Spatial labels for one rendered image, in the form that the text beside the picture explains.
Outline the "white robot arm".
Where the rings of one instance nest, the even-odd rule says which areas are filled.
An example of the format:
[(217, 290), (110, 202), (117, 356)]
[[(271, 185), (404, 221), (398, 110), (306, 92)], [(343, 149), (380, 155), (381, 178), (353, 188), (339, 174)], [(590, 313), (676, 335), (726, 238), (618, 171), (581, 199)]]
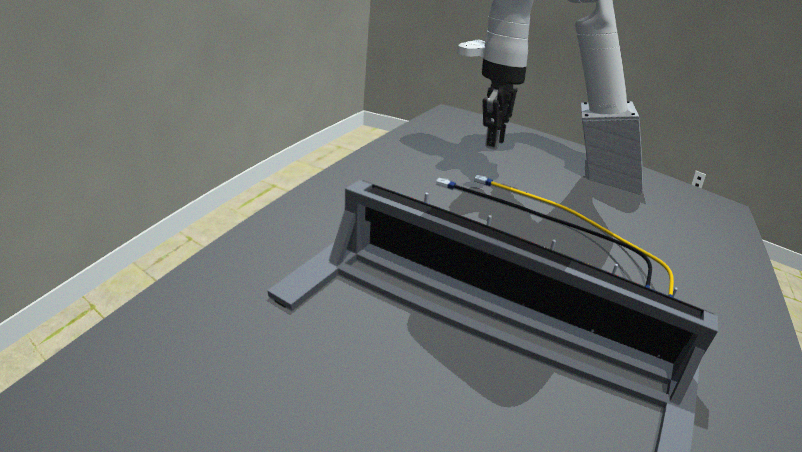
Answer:
[[(526, 67), (530, 12), (534, 0), (494, 0), (485, 41), (460, 43), (457, 54), (483, 57), (512, 67)], [(612, 0), (596, 2), (596, 9), (575, 22), (589, 110), (618, 114), (628, 110), (622, 58)]]

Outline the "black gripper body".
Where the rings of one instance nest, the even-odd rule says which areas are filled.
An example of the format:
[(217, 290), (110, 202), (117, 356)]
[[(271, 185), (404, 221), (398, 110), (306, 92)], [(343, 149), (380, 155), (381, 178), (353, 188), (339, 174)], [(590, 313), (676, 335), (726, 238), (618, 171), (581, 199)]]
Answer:
[[(522, 84), (525, 81), (526, 67), (512, 67), (487, 61), (483, 58), (482, 75), (491, 80), (489, 94), (493, 89), (498, 90), (497, 100), (499, 100), (499, 110), (503, 110), (506, 92), (513, 90), (513, 85)], [(509, 83), (509, 84), (508, 84)]]

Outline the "yellow patch cord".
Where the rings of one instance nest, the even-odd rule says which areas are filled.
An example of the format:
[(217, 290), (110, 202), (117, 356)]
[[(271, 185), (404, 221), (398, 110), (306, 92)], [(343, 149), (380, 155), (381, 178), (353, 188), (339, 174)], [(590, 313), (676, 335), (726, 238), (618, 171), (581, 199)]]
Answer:
[(500, 187), (500, 188), (503, 188), (503, 189), (506, 189), (506, 190), (509, 190), (509, 191), (513, 191), (513, 192), (516, 192), (516, 193), (519, 193), (519, 194), (522, 194), (522, 195), (525, 195), (525, 196), (528, 196), (528, 197), (531, 197), (531, 198), (534, 198), (534, 199), (537, 199), (537, 200), (540, 200), (540, 201), (543, 201), (543, 202), (549, 203), (549, 204), (551, 204), (551, 205), (554, 205), (554, 206), (557, 206), (557, 207), (559, 207), (559, 208), (562, 208), (562, 209), (564, 209), (564, 210), (566, 210), (566, 211), (568, 211), (568, 212), (570, 212), (570, 213), (572, 213), (572, 214), (574, 214), (574, 215), (576, 215), (576, 216), (580, 217), (581, 219), (583, 219), (583, 220), (587, 221), (588, 223), (590, 223), (590, 224), (594, 225), (595, 227), (597, 227), (597, 228), (599, 228), (600, 230), (602, 230), (602, 231), (606, 232), (607, 234), (611, 235), (612, 237), (616, 238), (617, 240), (619, 240), (619, 241), (621, 241), (621, 242), (624, 242), (624, 243), (626, 243), (626, 244), (628, 244), (628, 245), (630, 245), (630, 246), (633, 246), (633, 247), (635, 247), (636, 249), (640, 250), (640, 251), (641, 251), (642, 253), (644, 253), (646, 256), (648, 256), (649, 258), (651, 258), (651, 259), (653, 259), (654, 261), (658, 262), (660, 265), (662, 265), (662, 266), (663, 266), (663, 267), (666, 269), (666, 271), (667, 271), (667, 272), (668, 272), (668, 274), (669, 274), (669, 278), (670, 278), (670, 284), (669, 284), (669, 294), (668, 294), (668, 296), (671, 296), (671, 297), (673, 297), (673, 283), (674, 283), (674, 279), (673, 279), (673, 274), (672, 274), (672, 271), (671, 271), (671, 269), (670, 269), (670, 268), (669, 268), (669, 267), (668, 267), (668, 266), (667, 266), (667, 265), (666, 265), (666, 264), (665, 264), (663, 261), (661, 261), (661, 260), (660, 260), (660, 259), (658, 259), (657, 257), (655, 257), (655, 256), (653, 256), (652, 254), (650, 254), (650, 253), (648, 253), (648, 252), (644, 251), (643, 249), (641, 249), (641, 248), (639, 248), (639, 247), (637, 247), (637, 246), (633, 245), (632, 243), (630, 243), (630, 242), (628, 242), (628, 241), (624, 240), (623, 238), (621, 238), (621, 237), (617, 236), (616, 234), (614, 234), (614, 233), (610, 232), (609, 230), (607, 230), (607, 229), (605, 229), (604, 227), (602, 227), (602, 226), (598, 225), (597, 223), (593, 222), (592, 220), (590, 220), (590, 219), (588, 219), (588, 218), (584, 217), (583, 215), (581, 215), (581, 214), (579, 214), (579, 213), (575, 212), (574, 210), (572, 210), (572, 209), (569, 209), (569, 208), (567, 208), (567, 207), (565, 207), (565, 206), (563, 206), (563, 205), (560, 205), (560, 204), (558, 204), (558, 203), (555, 203), (555, 202), (553, 202), (553, 201), (550, 201), (550, 200), (547, 200), (547, 199), (544, 199), (544, 198), (541, 198), (541, 197), (538, 197), (538, 196), (535, 196), (535, 195), (532, 195), (532, 194), (529, 194), (529, 193), (526, 193), (526, 192), (523, 192), (523, 191), (520, 191), (520, 190), (517, 190), (517, 189), (511, 188), (511, 187), (508, 187), (508, 186), (504, 186), (504, 185), (501, 185), (501, 184), (498, 184), (498, 183), (495, 183), (495, 182), (491, 182), (491, 185), (494, 185), (494, 186), (497, 186), (497, 187)]

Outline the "black cable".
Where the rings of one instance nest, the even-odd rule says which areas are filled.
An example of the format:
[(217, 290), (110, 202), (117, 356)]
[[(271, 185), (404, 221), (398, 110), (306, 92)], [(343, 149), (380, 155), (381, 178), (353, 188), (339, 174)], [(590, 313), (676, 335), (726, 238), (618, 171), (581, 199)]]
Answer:
[(628, 245), (626, 243), (623, 243), (621, 241), (613, 239), (611, 237), (608, 237), (608, 236), (605, 236), (603, 234), (594, 232), (592, 230), (577, 226), (575, 224), (572, 224), (572, 223), (569, 223), (569, 222), (566, 222), (566, 221), (563, 221), (563, 220), (560, 220), (560, 219), (557, 219), (557, 218), (554, 218), (554, 217), (539, 213), (537, 211), (528, 209), (526, 207), (511, 203), (511, 202), (508, 202), (508, 201), (505, 201), (505, 200), (502, 200), (502, 199), (499, 199), (499, 198), (496, 198), (496, 197), (493, 197), (493, 196), (490, 196), (490, 195), (487, 195), (487, 194), (484, 194), (484, 193), (480, 193), (480, 192), (477, 192), (477, 191), (474, 191), (474, 190), (471, 190), (471, 189), (468, 189), (468, 188), (465, 188), (465, 187), (461, 187), (461, 186), (458, 186), (458, 185), (454, 185), (454, 188), (460, 189), (460, 190), (463, 190), (463, 191), (466, 191), (466, 192), (469, 192), (469, 193), (472, 193), (472, 194), (476, 194), (476, 195), (479, 195), (479, 196), (482, 196), (482, 197), (485, 197), (485, 198), (488, 198), (488, 199), (491, 199), (491, 200), (494, 200), (494, 201), (497, 201), (497, 202), (500, 202), (500, 203), (503, 203), (503, 204), (506, 204), (506, 205), (509, 205), (509, 206), (512, 206), (512, 207), (515, 207), (515, 208), (518, 208), (518, 209), (521, 209), (521, 210), (524, 210), (524, 211), (527, 211), (527, 212), (535, 214), (537, 216), (540, 216), (540, 217), (543, 217), (543, 218), (546, 218), (546, 219), (549, 219), (549, 220), (552, 220), (552, 221), (555, 221), (555, 222), (558, 222), (558, 223), (561, 223), (561, 224), (576, 228), (578, 230), (581, 230), (581, 231), (590, 233), (592, 235), (601, 237), (603, 239), (606, 239), (608, 241), (614, 242), (616, 244), (619, 244), (619, 245), (621, 245), (621, 246), (623, 246), (625, 248), (628, 248), (628, 249), (634, 251), (635, 253), (639, 254), (647, 262), (648, 275), (647, 275), (646, 287), (650, 288), (650, 281), (651, 281), (651, 275), (652, 275), (652, 264), (651, 264), (649, 258), (644, 253), (642, 253), (640, 250), (638, 250), (638, 249), (636, 249), (636, 248), (634, 248), (634, 247), (632, 247), (632, 246), (630, 246), (630, 245)]

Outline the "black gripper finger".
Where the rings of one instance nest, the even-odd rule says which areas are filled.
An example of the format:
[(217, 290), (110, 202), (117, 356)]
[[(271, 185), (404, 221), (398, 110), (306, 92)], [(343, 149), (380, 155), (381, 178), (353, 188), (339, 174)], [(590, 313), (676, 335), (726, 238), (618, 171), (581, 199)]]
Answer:
[[(499, 112), (499, 100), (497, 100), (498, 90), (493, 89), (492, 94), (489, 94), (488, 88), (487, 97), (483, 98), (483, 126), (487, 127), (486, 143), (487, 148), (496, 150), (499, 145), (500, 129), (502, 128), (503, 117), (506, 117), (508, 103), (511, 99), (511, 93), (506, 92), (502, 112)], [(496, 100), (495, 100), (496, 99)], [(490, 118), (489, 118), (490, 117)], [(491, 121), (491, 119), (494, 121)], [(489, 127), (489, 128), (488, 128)]]
[(510, 102), (508, 104), (507, 115), (502, 120), (502, 128), (501, 128), (501, 132), (500, 132), (499, 143), (503, 143), (505, 141), (506, 127), (507, 127), (506, 123), (509, 122), (509, 118), (511, 118), (511, 116), (512, 116), (514, 102), (515, 102), (516, 93), (517, 93), (517, 88), (513, 87), (513, 90), (510, 89), (509, 93), (511, 93), (511, 100), (510, 100)]

